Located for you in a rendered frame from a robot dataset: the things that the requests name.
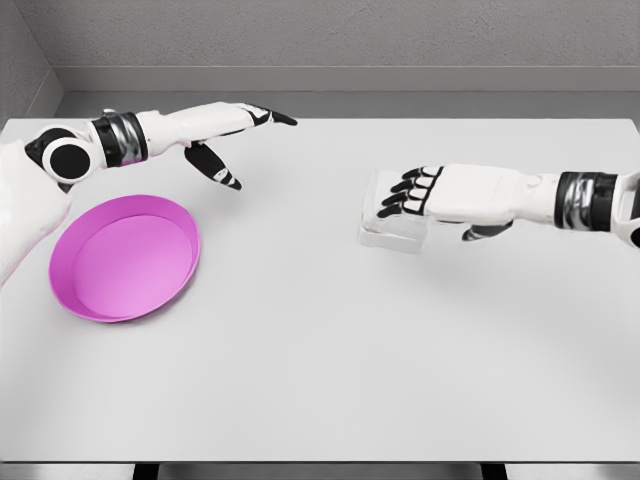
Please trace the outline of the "pink round plate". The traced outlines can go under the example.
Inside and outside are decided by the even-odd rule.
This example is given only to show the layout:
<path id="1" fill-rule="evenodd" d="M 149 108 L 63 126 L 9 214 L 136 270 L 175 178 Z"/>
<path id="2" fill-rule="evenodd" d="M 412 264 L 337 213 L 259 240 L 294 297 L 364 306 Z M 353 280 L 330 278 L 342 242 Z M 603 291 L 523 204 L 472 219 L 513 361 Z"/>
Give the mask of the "pink round plate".
<path id="1" fill-rule="evenodd" d="M 164 197 L 108 200 L 74 220 L 49 262 L 52 293 L 70 313 L 102 323 L 145 316 L 191 279 L 201 240 L 192 215 Z"/>

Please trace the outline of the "clear plastic box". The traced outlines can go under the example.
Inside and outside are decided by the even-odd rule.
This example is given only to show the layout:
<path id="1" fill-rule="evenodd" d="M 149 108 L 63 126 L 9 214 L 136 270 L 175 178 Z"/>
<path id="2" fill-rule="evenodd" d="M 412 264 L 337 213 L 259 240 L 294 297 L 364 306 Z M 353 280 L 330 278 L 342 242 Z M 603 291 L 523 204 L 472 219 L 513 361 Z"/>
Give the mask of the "clear plastic box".
<path id="1" fill-rule="evenodd" d="M 363 246 L 385 248 L 418 254 L 428 236 L 429 219 L 414 215 L 379 218 L 381 202 L 391 195 L 390 189 L 401 181 L 401 174 L 392 170 L 375 170 L 369 177 L 364 195 L 359 243 Z"/>

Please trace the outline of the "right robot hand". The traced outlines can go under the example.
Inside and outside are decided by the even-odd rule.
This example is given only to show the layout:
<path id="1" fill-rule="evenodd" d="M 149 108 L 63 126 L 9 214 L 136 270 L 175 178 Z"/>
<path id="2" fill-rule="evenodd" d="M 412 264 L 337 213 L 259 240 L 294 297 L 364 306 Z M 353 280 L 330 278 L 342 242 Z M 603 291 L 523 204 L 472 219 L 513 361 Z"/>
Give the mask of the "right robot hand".
<path id="1" fill-rule="evenodd" d="M 495 237 L 513 226 L 516 197 L 525 175 L 499 167 L 450 164 L 422 166 L 402 174 L 381 201 L 376 217 L 429 217 L 467 224 L 464 241 Z"/>

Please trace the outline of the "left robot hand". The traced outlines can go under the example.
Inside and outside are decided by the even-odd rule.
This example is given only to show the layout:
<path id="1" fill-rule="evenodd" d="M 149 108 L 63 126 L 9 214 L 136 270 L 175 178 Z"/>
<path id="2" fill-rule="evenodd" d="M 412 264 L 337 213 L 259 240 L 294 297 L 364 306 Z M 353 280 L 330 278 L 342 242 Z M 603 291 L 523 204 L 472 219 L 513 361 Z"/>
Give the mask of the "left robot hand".
<path id="1" fill-rule="evenodd" d="M 189 143 L 184 148 L 186 160 L 205 177 L 237 191 L 242 184 L 206 142 L 270 122 L 298 124 L 288 115 L 247 103 L 216 102 L 175 112 L 168 118 L 177 122 L 181 139 Z"/>

